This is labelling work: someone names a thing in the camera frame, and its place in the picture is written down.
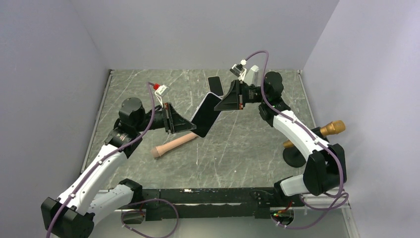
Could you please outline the lavender phone case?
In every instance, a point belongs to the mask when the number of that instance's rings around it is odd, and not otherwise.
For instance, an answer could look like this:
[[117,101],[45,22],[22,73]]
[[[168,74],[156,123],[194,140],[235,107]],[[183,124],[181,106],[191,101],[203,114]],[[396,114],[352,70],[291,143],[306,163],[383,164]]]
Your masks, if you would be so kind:
[[197,106],[195,112],[193,113],[191,119],[193,119],[196,114],[199,112],[200,108],[205,105],[206,103],[212,103],[214,105],[217,105],[220,101],[222,100],[222,98],[218,95],[216,95],[213,92],[208,92],[205,97],[203,98],[203,100],[200,102],[200,104]]

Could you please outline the black smartphone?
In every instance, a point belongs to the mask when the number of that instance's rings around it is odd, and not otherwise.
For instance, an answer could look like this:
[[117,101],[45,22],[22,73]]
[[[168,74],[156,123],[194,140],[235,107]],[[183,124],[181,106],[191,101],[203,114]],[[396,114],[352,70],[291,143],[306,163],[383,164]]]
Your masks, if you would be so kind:
[[199,112],[191,120],[191,122],[197,126],[197,128],[191,130],[191,132],[195,133],[199,137],[205,137],[208,134],[220,115],[220,111],[214,110],[215,106],[216,105],[212,103],[206,103],[200,108]]

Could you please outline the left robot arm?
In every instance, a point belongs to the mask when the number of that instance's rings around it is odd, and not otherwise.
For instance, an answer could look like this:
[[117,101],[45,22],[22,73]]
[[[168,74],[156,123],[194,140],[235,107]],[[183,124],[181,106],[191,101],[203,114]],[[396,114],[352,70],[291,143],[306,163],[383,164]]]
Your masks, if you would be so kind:
[[138,207],[143,199],[142,186],[130,179],[122,180],[114,189],[99,195],[104,182],[125,163],[148,130],[163,128],[167,133],[196,129],[181,116],[171,103],[146,113],[139,98],[123,101],[113,130],[96,158],[80,177],[57,198],[48,197],[41,205],[47,237],[87,238],[94,227],[114,210],[127,205]]

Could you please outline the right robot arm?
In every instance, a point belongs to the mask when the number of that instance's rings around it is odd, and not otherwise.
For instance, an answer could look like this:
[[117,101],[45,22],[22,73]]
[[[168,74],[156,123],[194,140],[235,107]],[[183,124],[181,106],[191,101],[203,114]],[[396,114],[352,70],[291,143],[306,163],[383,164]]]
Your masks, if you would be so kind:
[[260,86],[236,79],[214,109],[242,110],[249,103],[259,103],[261,118],[284,134],[303,156],[304,173],[275,184],[273,200],[277,205],[287,205],[297,194],[318,196],[336,187],[342,192],[347,179],[343,147],[330,144],[305,126],[281,98],[283,89],[282,76],[275,71],[266,73]]

